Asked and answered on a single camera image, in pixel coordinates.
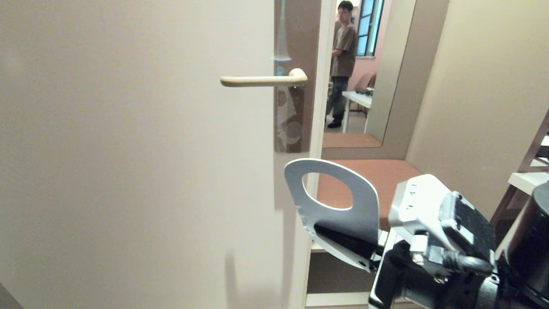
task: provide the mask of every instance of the black shoe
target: black shoe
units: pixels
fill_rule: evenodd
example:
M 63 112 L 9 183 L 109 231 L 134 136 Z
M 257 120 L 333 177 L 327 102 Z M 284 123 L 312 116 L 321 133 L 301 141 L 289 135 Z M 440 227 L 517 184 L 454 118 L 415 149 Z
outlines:
M 341 122 L 338 122 L 338 121 L 332 121 L 332 123 L 328 124 L 328 128 L 330 129 L 335 129 L 335 128 L 339 128 L 341 126 Z

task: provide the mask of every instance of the door handle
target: door handle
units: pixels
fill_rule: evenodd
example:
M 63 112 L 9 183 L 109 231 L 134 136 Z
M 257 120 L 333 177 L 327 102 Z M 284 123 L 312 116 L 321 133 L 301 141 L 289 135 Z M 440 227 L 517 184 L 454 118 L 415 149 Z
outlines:
M 225 87 L 303 86 L 306 82 L 307 74 L 299 68 L 292 69 L 288 76 L 221 77 L 221 85 Z

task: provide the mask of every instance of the door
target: door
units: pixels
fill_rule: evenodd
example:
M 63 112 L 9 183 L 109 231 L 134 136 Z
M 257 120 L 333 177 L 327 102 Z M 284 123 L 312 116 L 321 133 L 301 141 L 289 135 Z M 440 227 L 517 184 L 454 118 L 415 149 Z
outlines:
M 19 307 L 303 307 L 310 239 L 281 175 L 309 145 L 274 143 L 272 87 L 220 85 L 299 64 L 273 61 L 292 1 L 2 2 L 0 283 Z M 320 16 L 308 2 L 292 12 Z

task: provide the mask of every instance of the man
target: man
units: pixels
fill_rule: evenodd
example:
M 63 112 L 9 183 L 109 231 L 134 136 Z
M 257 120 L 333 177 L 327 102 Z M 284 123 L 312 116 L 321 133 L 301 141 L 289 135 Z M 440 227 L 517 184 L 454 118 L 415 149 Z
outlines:
M 342 92 L 347 90 L 349 77 L 355 68 L 357 34 L 356 28 L 351 23 L 352 3 L 342 1 L 338 6 L 338 21 L 341 28 L 338 30 L 334 47 L 332 50 L 332 71 L 330 73 L 333 83 L 333 91 L 328 100 L 326 115 L 333 108 L 334 120 L 328 127 L 338 128 L 341 126 L 343 114 L 345 113 L 345 100 Z

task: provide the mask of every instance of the pink wall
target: pink wall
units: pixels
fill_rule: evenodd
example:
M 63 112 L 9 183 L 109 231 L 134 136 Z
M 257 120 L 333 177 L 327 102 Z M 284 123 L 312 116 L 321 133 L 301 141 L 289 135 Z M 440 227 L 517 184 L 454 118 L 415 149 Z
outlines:
M 357 88 L 365 88 L 370 78 L 377 72 L 379 59 L 383 53 L 383 41 L 385 39 L 385 29 L 389 20 L 389 9 L 391 8 L 392 0 L 385 0 L 383 4 L 383 12 L 381 21 L 379 22 L 379 33 L 377 38 L 377 46 L 375 57 L 372 58 L 356 58 L 355 70 L 349 79 L 349 90 Z

